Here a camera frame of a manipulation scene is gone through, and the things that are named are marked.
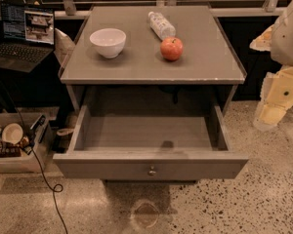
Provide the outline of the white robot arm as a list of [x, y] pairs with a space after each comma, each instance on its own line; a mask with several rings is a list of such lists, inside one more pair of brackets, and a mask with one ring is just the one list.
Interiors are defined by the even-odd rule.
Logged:
[[269, 52], [271, 59], [281, 64], [279, 71], [268, 72], [264, 78], [253, 121], [258, 130], [268, 131], [276, 127], [293, 106], [293, 0], [249, 47]]

